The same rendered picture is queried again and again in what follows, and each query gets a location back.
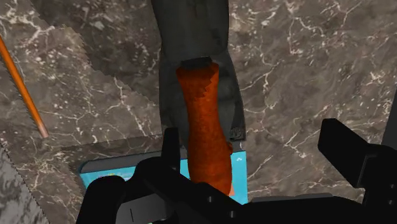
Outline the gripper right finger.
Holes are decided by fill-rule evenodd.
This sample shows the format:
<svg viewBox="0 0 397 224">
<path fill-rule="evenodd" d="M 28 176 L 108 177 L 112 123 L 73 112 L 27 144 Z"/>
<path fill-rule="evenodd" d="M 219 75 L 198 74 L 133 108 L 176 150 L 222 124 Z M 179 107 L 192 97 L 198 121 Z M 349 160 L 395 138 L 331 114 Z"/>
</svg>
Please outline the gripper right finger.
<svg viewBox="0 0 397 224">
<path fill-rule="evenodd" d="M 336 118 L 322 121 L 318 150 L 354 188 L 364 204 L 397 204 L 397 150 L 368 143 Z"/>
</svg>

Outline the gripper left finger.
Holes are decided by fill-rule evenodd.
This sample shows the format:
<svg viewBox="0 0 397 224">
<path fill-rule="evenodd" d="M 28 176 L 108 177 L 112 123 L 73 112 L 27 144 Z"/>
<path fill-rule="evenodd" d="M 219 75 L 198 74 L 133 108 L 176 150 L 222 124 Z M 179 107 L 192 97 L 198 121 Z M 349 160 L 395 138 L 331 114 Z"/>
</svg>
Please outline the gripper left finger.
<svg viewBox="0 0 397 224">
<path fill-rule="evenodd" d="M 102 176 L 107 185 L 83 199 L 76 224 L 240 224 L 243 204 L 206 183 L 190 181 L 175 128 L 165 131 L 159 157 L 136 165 L 133 176 Z"/>
</svg>

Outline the blue-screen tablet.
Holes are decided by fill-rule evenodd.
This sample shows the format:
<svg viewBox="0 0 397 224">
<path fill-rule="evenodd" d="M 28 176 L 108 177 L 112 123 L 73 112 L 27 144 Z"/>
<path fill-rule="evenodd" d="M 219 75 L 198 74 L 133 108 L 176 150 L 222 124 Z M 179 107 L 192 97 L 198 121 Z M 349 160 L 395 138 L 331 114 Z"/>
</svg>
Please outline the blue-screen tablet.
<svg viewBox="0 0 397 224">
<path fill-rule="evenodd" d="M 136 165 L 140 161 L 159 157 L 160 154 L 160 151 L 154 151 L 89 160 L 80 165 L 77 174 L 85 187 L 102 176 L 115 175 L 128 180 L 133 176 Z M 236 151 L 231 154 L 230 158 L 232 161 L 232 188 L 229 196 L 240 204 L 246 204 L 248 202 L 246 152 L 244 150 Z"/>
</svg>

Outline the orange pencil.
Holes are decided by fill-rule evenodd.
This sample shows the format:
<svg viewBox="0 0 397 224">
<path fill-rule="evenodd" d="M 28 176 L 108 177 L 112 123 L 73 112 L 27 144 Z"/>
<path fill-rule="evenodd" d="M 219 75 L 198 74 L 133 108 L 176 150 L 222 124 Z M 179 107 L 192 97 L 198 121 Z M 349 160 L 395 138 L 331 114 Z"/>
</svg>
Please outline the orange pencil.
<svg viewBox="0 0 397 224">
<path fill-rule="evenodd" d="M 29 113 L 31 114 L 31 117 L 34 120 L 34 123 L 36 124 L 41 136 L 43 138 L 47 138 L 49 136 L 49 133 L 45 127 L 45 124 L 41 119 L 39 111 L 36 108 L 36 105 L 32 100 L 31 95 L 27 87 L 25 86 L 24 81 L 1 36 L 0 36 L 0 55 L 2 56 L 4 63 L 8 71 L 10 72 L 11 77 L 13 78 L 13 81 L 18 89 L 18 92 L 22 96 L 22 99 L 24 100 L 24 103 Z"/>
</svg>

